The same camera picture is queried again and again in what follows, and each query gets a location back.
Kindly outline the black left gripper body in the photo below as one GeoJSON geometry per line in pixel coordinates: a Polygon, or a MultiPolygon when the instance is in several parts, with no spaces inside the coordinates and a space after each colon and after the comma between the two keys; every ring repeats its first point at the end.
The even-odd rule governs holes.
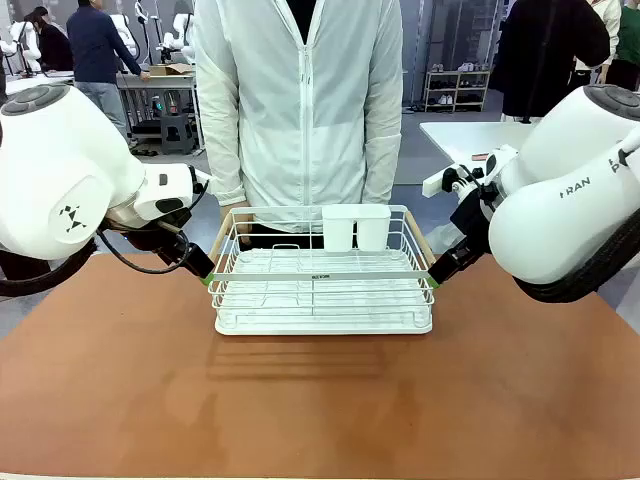
{"type": "Polygon", "coordinates": [[[138,229],[108,219],[107,229],[119,233],[137,250],[152,252],[166,264],[177,264],[189,249],[182,228],[190,219],[190,209],[179,209],[138,229]]]}

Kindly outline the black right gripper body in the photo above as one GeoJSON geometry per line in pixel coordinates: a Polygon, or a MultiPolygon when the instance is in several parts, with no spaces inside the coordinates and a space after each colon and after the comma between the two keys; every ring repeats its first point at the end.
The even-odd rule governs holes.
{"type": "Polygon", "coordinates": [[[482,256],[490,254],[489,222],[495,211],[496,187],[455,185],[458,206],[450,220],[462,233],[463,239],[454,247],[456,256],[482,256]]]}

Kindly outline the person's right hand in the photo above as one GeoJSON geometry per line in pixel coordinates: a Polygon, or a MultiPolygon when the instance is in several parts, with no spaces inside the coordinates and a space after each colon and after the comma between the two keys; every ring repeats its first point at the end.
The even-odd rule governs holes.
{"type": "Polygon", "coordinates": [[[250,204],[247,201],[238,202],[235,204],[229,204],[220,207],[220,220],[221,227],[220,233],[225,236],[229,236],[230,238],[234,238],[237,235],[240,235],[240,239],[238,240],[239,244],[242,247],[251,247],[251,237],[250,234],[252,232],[252,227],[254,225],[254,217],[252,214],[240,214],[236,213],[234,215],[235,218],[235,226],[231,227],[225,224],[226,218],[231,214],[231,211],[238,208],[249,208],[250,204]]]}

